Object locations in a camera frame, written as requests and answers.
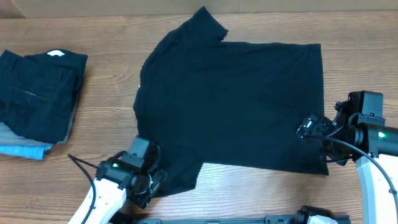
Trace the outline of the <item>black t-shirt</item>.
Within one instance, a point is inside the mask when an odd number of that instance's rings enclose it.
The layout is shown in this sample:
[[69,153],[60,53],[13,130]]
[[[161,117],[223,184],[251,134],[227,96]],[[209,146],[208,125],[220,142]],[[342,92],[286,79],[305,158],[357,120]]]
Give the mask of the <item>black t-shirt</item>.
[[320,44],[227,42],[199,9],[144,62],[134,102],[139,135],[161,148],[164,197],[195,188],[204,163],[328,175],[317,142],[297,136],[323,114]]

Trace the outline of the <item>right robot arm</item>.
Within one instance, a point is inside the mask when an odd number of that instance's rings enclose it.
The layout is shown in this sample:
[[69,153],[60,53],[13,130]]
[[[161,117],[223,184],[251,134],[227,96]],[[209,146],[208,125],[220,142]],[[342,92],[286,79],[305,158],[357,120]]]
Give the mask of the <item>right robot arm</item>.
[[397,128],[385,124],[383,95],[353,91],[335,110],[334,119],[309,113],[297,135],[319,139],[327,162],[356,164],[364,223],[397,223]]

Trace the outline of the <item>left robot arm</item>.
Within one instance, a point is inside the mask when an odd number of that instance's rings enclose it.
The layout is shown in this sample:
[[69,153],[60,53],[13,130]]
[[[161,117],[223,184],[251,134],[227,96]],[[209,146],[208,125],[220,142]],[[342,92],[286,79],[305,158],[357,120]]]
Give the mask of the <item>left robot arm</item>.
[[134,223],[119,210],[127,200],[145,209],[167,178],[158,166],[160,146],[136,136],[128,151],[120,151],[95,166],[77,157],[70,159],[90,181],[90,189],[70,223]]

